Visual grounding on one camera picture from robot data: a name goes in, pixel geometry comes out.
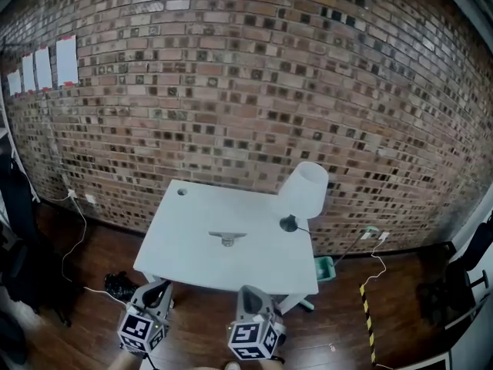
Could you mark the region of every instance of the lamp shade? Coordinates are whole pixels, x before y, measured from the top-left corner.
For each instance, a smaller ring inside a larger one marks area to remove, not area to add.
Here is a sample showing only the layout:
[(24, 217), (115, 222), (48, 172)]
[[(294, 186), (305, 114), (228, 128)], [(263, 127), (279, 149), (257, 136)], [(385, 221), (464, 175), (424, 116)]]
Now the lamp shade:
[(301, 162), (280, 188), (276, 203), (280, 210), (310, 219), (322, 212), (329, 174), (316, 163)]

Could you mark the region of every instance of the wall outlet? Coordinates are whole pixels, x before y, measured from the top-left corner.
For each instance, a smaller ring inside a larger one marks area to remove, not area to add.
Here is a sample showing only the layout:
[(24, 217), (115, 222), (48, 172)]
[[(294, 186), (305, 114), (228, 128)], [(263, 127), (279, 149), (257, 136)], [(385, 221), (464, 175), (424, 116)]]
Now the wall outlet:
[(385, 232), (383, 232), (383, 233), (379, 236), (378, 240), (380, 240), (380, 241), (385, 241), (385, 240), (387, 240), (388, 235), (389, 235), (389, 232), (385, 231)]
[(86, 200), (91, 204), (96, 204), (96, 198), (92, 194), (86, 193)]

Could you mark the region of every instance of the white cable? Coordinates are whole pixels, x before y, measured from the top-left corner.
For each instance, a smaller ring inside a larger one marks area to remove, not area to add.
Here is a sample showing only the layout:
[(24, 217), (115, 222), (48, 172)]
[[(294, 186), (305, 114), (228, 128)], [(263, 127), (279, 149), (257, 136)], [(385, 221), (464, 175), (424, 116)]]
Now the white cable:
[[(75, 199), (74, 199), (73, 197), (71, 197), (71, 199), (72, 199), (72, 201), (73, 201), (73, 203), (74, 203), (75, 207), (77, 208), (77, 211), (79, 212), (80, 216), (81, 216), (81, 217), (82, 217), (82, 219), (84, 220), (84, 231), (82, 232), (82, 239), (81, 239), (81, 240), (80, 240), (80, 241), (79, 241), (76, 245), (74, 245), (74, 246), (73, 246), (73, 248), (72, 248), (69, 252), (67, 252), (67, 253), (65, 254), (65, 256), (62, 258), (62, 276), (63, 276), (63, 277), (64, 277), (67, 281), (69, 281), (69, 282), (72, 282), (72, 283), (73, 283), (73, 281), (72, 281), (70, 278), (68, 278), (68, 277), (64, 274), (64, 272), (63, 272), (63, 263), (65, 262), (65, 258), (66, 258), (66, 257), (68, 257), (68, 256), (69, 256), (69, 255), (70, 255), (70, 254), (71, 254), (71, 253), (75, 250), (75, 248), (76, 248), (79, 244), (81, 244), (81, 243), (84, 241), (84, 239), (86, 238), (87, 220), (84, 218), (84, 215), (82, 215), (82, 211), (80, 210), (79, 205), (77, 204), (77, 202), (75, 201)], [(108, 293), (108, 292), (106, 292), (106, 291), (96, 291), (95, 289), (91, 289), (91, 288), (88, 288), (88, 287), (83, 287), (83, 288), (84, 288), (84, 289), (86, 289), (87, 291), (91, 291), (91, 292), (95, 292), (95, 293), (103, 293), (103, 294), (107, 294), (107, 295), (108, 295), (108, 296), (110, 296), (110, 297), (111, 297), (111, 299), (113, 299), (114, 301), (118, 301), (119, 303), (121, 303), (121, 304), (123, 304), (124, 306), (126, 306), (126, 304), (125, 304), (123, 301), (120, 301), (120, 300), (118, 300), (117, 298), (114, 298), (111, 294), (109, 294), (109, 293)]]
[(371, 278), (379, 278), (385, 271), (387, 271), (387, 267), (385, 266), (385, 263), (384, 261), (382, 261), (382, 258), (379, 257), (379, 256), (375, 256), (374, 253), (375, 253), (375, 250), (380, 247), (383, 243), (385, 242), (385, 240), (382, 240), (381, 243), (379, 243), (372, 251), (371, 251), (371, 257), (374, 257), (376, 259), (378, 259), (384, 266), (384, 269), (378, 274), (378, 275), (372, 275), (371, 277), (368, 277), (367, 281), (363, 284), (366, 285), (368, 283), (368, 281), (371, 279)]
[(67, 200), (69, 197), (70, 197), (70, 195), (67, 195), (67, 197), (65, 197), (63, 199), (50, 199), (49, 197), (43, 196), (44, 199), (50, 200), (50, 201), (64, 201), (64, 200)]

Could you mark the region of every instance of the baseboard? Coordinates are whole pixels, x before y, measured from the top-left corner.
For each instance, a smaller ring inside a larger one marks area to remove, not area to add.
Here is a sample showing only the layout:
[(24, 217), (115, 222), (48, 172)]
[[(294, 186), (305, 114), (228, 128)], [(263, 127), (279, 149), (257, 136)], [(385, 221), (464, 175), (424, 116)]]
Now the baseboard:
[[(53, 202), (46, 200), (46, 199), (43, 199), (41, 197), (39, 199), (41, 200), (42, 203), (48, 204), (50, 207), (53, 207), (60, 212), (72, 214), (73, 216), (79, 217), (79, 213), (75, 212), (74, 210), (70, 210), (68, 208), (62, 207), (60, 204), (53, 203)], [(104, 220), (99, 220), (96, 218), (87, 217), (86, 215), (84, 215), (84, 218), (87, 219), (87, 221), (91, 222), (92, 224), (108, 227), (109, 229), (113, 229), (113, 230), (119, 231), (121, 233), (132, 234), (132, 235), (140, 237), (140, 238), (144, 238), (146, 236), (145, 233), (138, 231), (138, 230), (133, 230), (129, 227), (123, 227), (123, 226), (119, 226), (116, 224), (111, 224), (110, 222), (105, 222)], [(437, 247), (443, 247), (443, 246), (447, 246), (448, 250), (451, 253), (451, 256), (453, 254), (455, 254), (456, 250), (455, 250), (454, 244), (451, 241), (444, 241), (442, 243), (431, 244), (431, 245), (427, 245), (425, 247), (415, 247), (415, 248), (408, 248), (408, 249), (403, 249), (403, 250), (393, 250), (393, 251), (379, 251), (379, 252), (375, 252), (375, 254), (378, 256), (410, 254), (410, 253), (426, 251), (426, 250), (430, 250), (430, 249), (437, 248)], [(323, 257), (323, 256), (330, 256), (333, 259), (338, 259), (339, 257), (342, 256), (342, 254), (317, 255), (315, 257)], [(355, 253), (347, 254), (344, 257), (356, 258), (356, 257), (370, 257), (370, 256), (371, 256), (370, 252), (357, 252), (357, 253), (355, 252)]]

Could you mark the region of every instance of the white cube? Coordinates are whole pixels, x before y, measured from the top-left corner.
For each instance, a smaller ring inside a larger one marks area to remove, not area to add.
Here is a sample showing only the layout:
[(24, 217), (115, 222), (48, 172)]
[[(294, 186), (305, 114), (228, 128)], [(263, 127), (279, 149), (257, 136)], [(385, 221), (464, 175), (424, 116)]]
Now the white cube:
[(270, 322), (235, 322), (232, 328), (228, 347), (238, 359), (249, 361), (272, 357), (279, 336)]
[(127, 351), (149, 354), (166, 337), (166, 329), (153, 319), (127, 313), (118, 336)]

